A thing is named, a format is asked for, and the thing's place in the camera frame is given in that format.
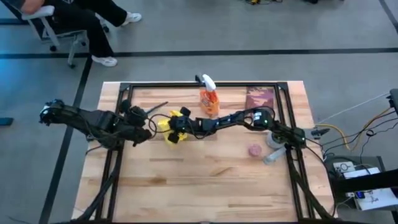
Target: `pink round object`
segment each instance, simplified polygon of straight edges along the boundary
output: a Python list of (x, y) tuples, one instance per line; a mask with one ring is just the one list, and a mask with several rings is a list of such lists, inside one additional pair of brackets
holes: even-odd
[(249, 155), (252, 157), (257, 157), (261, 155), (261, 146), (258, 144), (254, 144), (249, 147)]

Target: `wooden tabletop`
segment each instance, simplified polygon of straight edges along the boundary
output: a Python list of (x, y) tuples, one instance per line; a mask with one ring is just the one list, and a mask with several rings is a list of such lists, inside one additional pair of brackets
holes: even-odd
[[(119, 84), (104, 83), (98, 109), (114, 111)], [(297, 126), (312, 128), (314, 123), (303, 82), (288, 84)], [(244, 109), (246, 87), (220, 87), (217, 93), (220, 116)], [(164, 101), (169, 101), (168, 105), (155, 113), (169, 114), (170, 110), (186, 106), (192, 111), (191, 118), (207, 117), (198, 105), (198, 88), (134, 89), (133, 105), (149, 109)], [(166, 144), (162, 134), (137, 147), (126, 142), (113, 221), (297, 221), (286, 158), (265, 165), (261, 157), (252, 158), (248, 154), (247, 148), (252, 144), (262, 146), (263, 156), (272, 152), (266, 146), (266, 134), (234, 126), (204, 140), (189, 136), (174, 147)], [(321, 155), (319, 147), (310, 142), (308, 146)], [(332, 211), (333, 198), (324, 167), (310, 151), (304, 150), (303, 156), (311, 191), (326, 210)], [(74, 218), (98, 193), (105, 158), (105, 149), (87, 155)]]

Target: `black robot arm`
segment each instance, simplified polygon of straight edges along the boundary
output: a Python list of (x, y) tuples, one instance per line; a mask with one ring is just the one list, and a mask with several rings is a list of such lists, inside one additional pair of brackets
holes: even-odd
[[(237, 111), (217, 119), (195, 118), (192, 120), (189, 118), (190, 110), (185, 107), (181, 108), (180, 112), (183, 116), (172, 116), (169, 121), (170, 129), (173, 132), (169, 134), (168, 140), (174, 143), (178, 143), (179, 133), (188, 133), (198, 139), (203, 139), (218, 130), (241, 125), (251, 131), (270, 130), (279, 142), (286, 142), (293, 147), (305, 148), (306, 146), (304, 130), (290, 128), (276, 121), (266, 107)], [(251, 123), (245, 121), (249, 118), (252, 120)]]
[(40, 122), (66, 124), (82, 132), (87, 140), (97, 140), (103, 147), (112, 149), (120, 139), (133, 141), (133, 146), (152, 137), (144, 129), (147, 115), (138, 107), (126, 111), (126, 117), (110, 111), (87, 111), (65, 105), (62, 100), (53, 100), (45, 104), (40, 112)]

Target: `orange spray bottle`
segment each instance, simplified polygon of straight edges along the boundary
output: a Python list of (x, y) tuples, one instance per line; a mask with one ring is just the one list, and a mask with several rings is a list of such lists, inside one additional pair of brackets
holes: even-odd
[(195, 77), (200, 86), (205, 86), (204, 90), (200, 91), (200, 106), (202, 110), (209, 116), (217, 116), (220, 110), (220, 101), (216, 93), (216, 84), (208, 75), (202, 75), (200, 80), (199, 76)]

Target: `concrete floor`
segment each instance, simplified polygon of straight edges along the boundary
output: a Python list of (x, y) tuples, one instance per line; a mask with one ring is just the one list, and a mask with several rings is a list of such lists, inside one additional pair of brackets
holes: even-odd
[[(398, 47), (398, 34), (377, 0), (320, 0), (317, 5), (285, 0), (263, 6), (238, 0), (115, 2), (144, 16), (139, 24), (110, 27), (116, 52)], [(386, 2), (398, 17), (397, 1)], [(12, 17), (2, 6), (0, 15)], [(48, 53), (48, 47), (34, 39), (28, 26), (0, 26), (0, 54)], [(7, 216), (30, 223), (40, 218), (65, 127), (39, 124), (39, 111), (54, 98), (73, 103), (85, 58), (76, 62), (71, 70), (63, 58), (0, 59), (0, 117), (16, 119), (11, 127), (0, 129), (0, 223), (11, 223)], [(314, 120), (321, 121), (397, 88), (397, 62), (398, 53), (123, 57), (115, 68), (92, 66), (81, 107), (96, 108), (105, 81), (192, 80), (203, 72), (215, 80), (304, 80)], [(387, 107), (379, 98), (327, 123), (355, 133)], [(396, 134), (398, 129), (393, 129), (373, 138), (364, 155), (382, 156), (388, 170), (398, 168)], [(335, 137), (338, 134), (328, 134), (324, 141)], [(86, 148), (84, 137), (74, 132), (51, 222), (66, 221), (72, 214)], [(343, 147), (333, 152), (349, 154)], [(383, 211), (342, 208), (339, 215), (344, 220), (393, 223), (390, 213)]]

